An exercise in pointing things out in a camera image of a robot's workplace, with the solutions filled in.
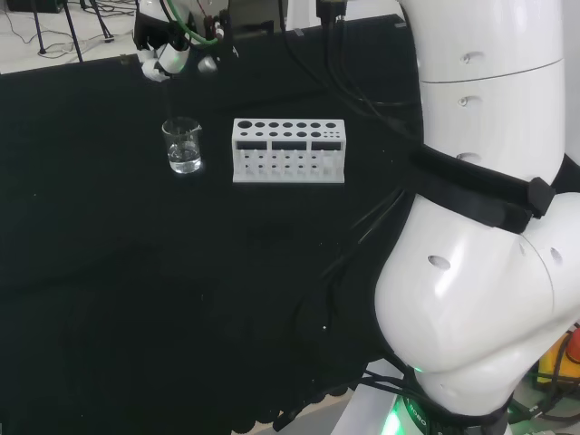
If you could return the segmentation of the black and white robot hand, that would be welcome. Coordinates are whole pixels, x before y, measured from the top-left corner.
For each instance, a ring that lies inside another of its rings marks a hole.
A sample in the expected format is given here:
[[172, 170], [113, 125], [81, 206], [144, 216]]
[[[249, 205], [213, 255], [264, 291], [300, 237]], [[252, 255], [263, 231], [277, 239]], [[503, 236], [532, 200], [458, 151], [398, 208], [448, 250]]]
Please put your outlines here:
[[166, 1], [137, 2], [132, 37], [147, 79], [165, 82], [186, 66], [189, 44]]

